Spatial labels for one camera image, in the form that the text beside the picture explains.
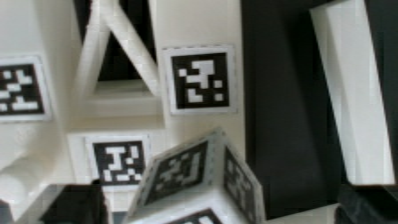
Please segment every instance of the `black panel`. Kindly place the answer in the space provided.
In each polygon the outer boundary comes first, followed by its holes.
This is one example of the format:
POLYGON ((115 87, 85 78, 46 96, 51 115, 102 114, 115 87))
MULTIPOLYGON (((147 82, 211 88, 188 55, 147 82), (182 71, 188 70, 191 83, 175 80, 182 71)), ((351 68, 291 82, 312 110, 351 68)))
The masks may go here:
POLYGON ((40 217, 42 224, 108 224, 99 182, 67 185, 40 217))
POLYGON ((259 214, 255 211, 257 198, 254 185, 227 147, 223 157, 223 189, 248 223, 255 223, 259 214))
POLYGON ((159 162, 145 205, 202 183, 207 142, 184 149, 159 162))
POLYGON ((335 209, 333 223, 335 224, 355 224, 349 220, 349 217, 348 217, 341 207, 337 207, 337 209, 335 209))
POLYGON ((101 185, 138 185, 145 170, 142 141, 101 142, 94 143, 92 146, 101 185))
POLYGON ((186 224, 186 223, 188 224, 202 224, 202 223, 222 224, 211 209, 206 209, 204 211, 190 214, 186 217, 168 222, 166 224, 186 224))
POLYGON ((0 200, 0 224, 14 223, 8 203, 0 200))
POLYGON ((0 97, 0 116, 44 114, 39 88, 33 64, 0 66, 0 92, 7 95, 0 97), (35 103, 35 106, 17 108, 15 103, 35 103))
MULTIPOLYGON (((133 27, 145 44, 149 53, 154 56, 154 41, 152 41, 152 27, 150 27, 150 16, 149 16, 149 1, 145 0, 120 0, 120 7, 124 9, 133 27)), ((90 0, 74 0, 76 17, 78 17, 78 28, 81 39, 85 36, 85 27, 88 22, 90 14, 90 0)), ((97 81, 113 81, 140 79, 138 72, 131 65, 124 50, 115 40, 113 34, 110 34, 110 41, 104 51, 102 67, 99 72, 97 81)))
POLYGON ((126 212, 111 212, 111 216, 113 216, 113 224, 122 224, 122 219, 126 217, 126 212))
POLYGON ((174 56, 170 59, 172 74, 175 82, 175 104, 177 109, 227 107, 229 106, 229 88, 227 88, 227 53, 174 56), (198 69, 191 68, 197 61, 211 61, 214 74, 207 76, 207 87, 200 87, 200 82, 188 82, 188 77, 200 75, 198 69), (214 87, 214 81, 222 83, 222 87, 214 87), (195 90, 195 94, 202 96, 202 102, 190 102, 188 89, 195 90), (214 95, 222 94, 222 100, 214 99, 214 95))
POLYGON ((266 219, 335 202, 344 172, 309 16, 323 3, 241 1, 246 161, 266 219))
POLYGON ((341 187, 339 204, 353 223, 398 223, 398 199, 389 191, 381 186, 341 187))
POLYGON ((365 3, 398 179, 398 1, 365 0, 365 3))

